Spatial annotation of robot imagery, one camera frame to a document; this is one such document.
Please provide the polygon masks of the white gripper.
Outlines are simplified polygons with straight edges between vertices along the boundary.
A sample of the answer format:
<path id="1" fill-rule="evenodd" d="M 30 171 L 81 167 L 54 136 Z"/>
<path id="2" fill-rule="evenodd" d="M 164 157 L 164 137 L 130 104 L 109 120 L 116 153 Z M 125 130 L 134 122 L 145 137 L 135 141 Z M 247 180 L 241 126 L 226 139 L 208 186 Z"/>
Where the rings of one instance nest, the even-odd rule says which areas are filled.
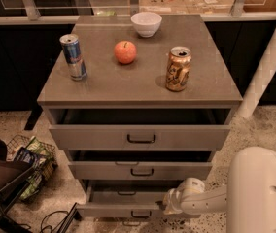
<path id="1" fill-rule="evenodd" d="M 195 210 L 195 204 L 190 199 L 205 191 L 205 184 L 197 178 L 186 178 L 177 188 L 170 189 L 164 196 L 162 204 L 166 215 L 180 213 L 190 214 Z"/>

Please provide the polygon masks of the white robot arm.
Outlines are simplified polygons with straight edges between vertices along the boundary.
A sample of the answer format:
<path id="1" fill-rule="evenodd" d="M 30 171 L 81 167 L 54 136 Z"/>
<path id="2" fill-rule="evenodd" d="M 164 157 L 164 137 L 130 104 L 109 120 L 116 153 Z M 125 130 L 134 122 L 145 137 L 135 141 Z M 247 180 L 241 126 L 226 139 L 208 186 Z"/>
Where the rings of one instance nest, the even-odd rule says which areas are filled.
<path id="1" fill-rule="evenodd" d="M 226 213 L 226 233 L 276 233 L 276 151 L 249 147 L 232 159 L 227 184 L 207 191 L 187 178 L 163 199 L 167 215 Z"/>

